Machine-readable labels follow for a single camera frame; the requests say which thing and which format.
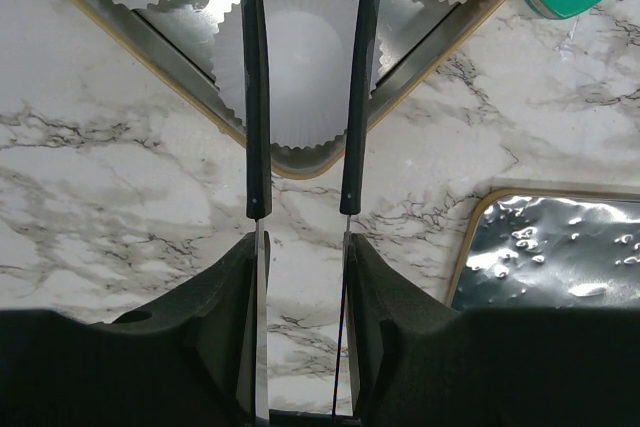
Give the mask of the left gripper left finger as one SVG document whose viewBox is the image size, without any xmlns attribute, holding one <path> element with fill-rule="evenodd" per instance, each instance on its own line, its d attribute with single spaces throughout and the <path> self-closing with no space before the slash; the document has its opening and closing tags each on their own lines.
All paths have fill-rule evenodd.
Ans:
<svg viewBox="0 0 640 427">
<path fill-rule="evenodd" d="M 1 314 L 5 426 L 265 426 L 254 234 L 110 323 Z"/>
</svg>

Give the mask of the black metal tongs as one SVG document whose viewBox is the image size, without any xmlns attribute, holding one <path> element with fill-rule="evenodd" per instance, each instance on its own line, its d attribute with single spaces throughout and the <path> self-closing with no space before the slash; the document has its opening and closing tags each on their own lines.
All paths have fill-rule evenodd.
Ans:
<svg viewBox="0 0 640 427">
<path fill-rule="evenodd" d="M 346 216 L 343 264 L 351 217 L 361 210 L 366 108 L 380 0 L 359 0 L 350 80 L 340 212 Z M 269 62 L 263 0 L 241 0 L 246 110 L 247 217 L 255 221 L 253 424 L 271 424 L 267 380 L 267 263 L 264 219 L 272 212 Z"/>
</svg>

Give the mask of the gold cookie tin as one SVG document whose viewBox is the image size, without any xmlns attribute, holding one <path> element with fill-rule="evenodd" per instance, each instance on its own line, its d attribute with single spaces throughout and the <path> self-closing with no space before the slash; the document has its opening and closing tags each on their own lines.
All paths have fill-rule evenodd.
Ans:
<svg viewBox="0 0 640 427">
<path fill-rule="evenodd" d="M 240 0 L 73 0 L 211 121 L 246 133 Z M 378 123 L 505 0 L 380 0 L 369 125 Z M 358 0 L 264 0 L 271 157 L 308 179 L 344 149 Z"/>
</svg>

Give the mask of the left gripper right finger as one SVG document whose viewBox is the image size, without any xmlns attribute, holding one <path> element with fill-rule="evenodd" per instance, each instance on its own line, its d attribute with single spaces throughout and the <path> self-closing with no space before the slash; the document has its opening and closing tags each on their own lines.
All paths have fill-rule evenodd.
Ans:
<svg viewBox="0 0 640 427">
<path fill-rule="evenodd" d="M 635 426 L 635 310 L 455 311 L 349 240 L 354 412 L 365 426 Z"/>
</svg>

